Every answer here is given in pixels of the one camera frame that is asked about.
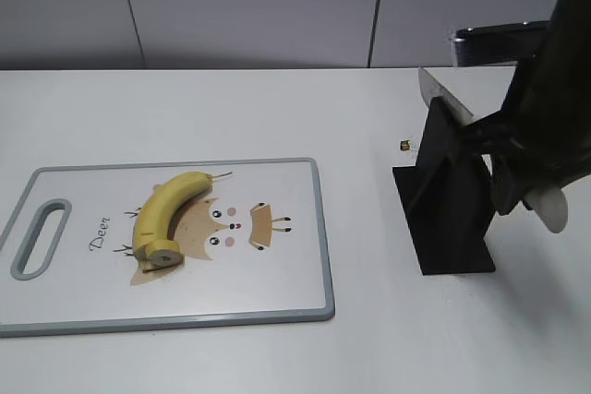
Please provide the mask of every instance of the small yellow object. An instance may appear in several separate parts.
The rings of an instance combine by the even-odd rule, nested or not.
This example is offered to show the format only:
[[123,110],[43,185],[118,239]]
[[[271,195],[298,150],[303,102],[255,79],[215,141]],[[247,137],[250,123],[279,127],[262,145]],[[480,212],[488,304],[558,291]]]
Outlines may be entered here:
[[182,173],[156,188],[141,207],[133,234],[133,254],[142,271],[172,267],[183,261],[178,242],[168,239],[171,219],[189,199],[210,190],[214,178],[228,174]]

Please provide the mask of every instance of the white tabletop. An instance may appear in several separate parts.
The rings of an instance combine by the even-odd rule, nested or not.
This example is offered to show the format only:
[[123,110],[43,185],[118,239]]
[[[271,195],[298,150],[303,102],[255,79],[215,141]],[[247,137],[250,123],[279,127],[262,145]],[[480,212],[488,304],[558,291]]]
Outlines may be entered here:
[[[480,114],[513,73],[432,72]],[[319,323],[0,340],[2,392],[589,392],[591,181],[560,235],[495,218],[496,273],[423,277],[391,167],[426,115],[414,69],[1,72],[0,225],[40,166],[309,156],[336,303]]]

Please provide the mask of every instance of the knife blade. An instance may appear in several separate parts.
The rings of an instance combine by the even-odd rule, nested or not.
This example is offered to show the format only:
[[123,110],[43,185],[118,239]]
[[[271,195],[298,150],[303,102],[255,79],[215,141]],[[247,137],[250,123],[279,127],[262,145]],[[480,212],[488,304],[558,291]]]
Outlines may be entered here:
[[[427,107],[431,105],[433,98],[441,97],[460,125],[466,126],[478,120],[478,117],[425,68],[418,69],[418,85]],[[569,217],[568,204],[559,187],[547,185],[534,188],[524,196],[524,201],[552,233],[560,233],[566,226]]]
[[423,101],[427,107],[431,105],[433,98],[441,97],[460,125],[469,125],[477,120],[474,114],[451,94],[447,88],[441,85],[436,78],[431,76],[425,68],[418,69],[418,86],[420,87],[421,96],[423,96]]

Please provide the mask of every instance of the cartoon deer print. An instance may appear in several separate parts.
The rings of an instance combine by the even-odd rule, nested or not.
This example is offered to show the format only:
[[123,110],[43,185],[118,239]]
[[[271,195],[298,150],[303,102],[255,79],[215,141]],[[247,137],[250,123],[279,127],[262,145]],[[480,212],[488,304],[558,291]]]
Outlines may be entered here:
[[[231,221],[236,216],[236,209],[229,207],[224,209],[225,215],[230,218],[230,223],[219,223],[218,220],[223,216],[219,209],[212,210],[212,205],[218,200],[216,197],[195,197],[189,200],[175,214],[169,228],[168,238],[178,242],[181,253],[185,257],[211,260],[207,253],[207,248],[217,245],[234,246],[235,238],[233,232],[243,228],[242,223]],[[126,214],[134,218],[139,209],[129,211]],[[263,251],[271,246],[272,232],[289,233],[291,227],[278,228],[274,223],[280,221],[291,221],[289,217],[274,219],[271,214],[271,205],[259,203],[250,210],[252,219],[252,231],[248,238],[248,243],[256,250]],[[126,256],[133,257],[131,247],[123,245],[122,249]],[[150,272],[141,272],[138,270],[132,278],[132,285],[153,281],[176,268],[156,269]]]

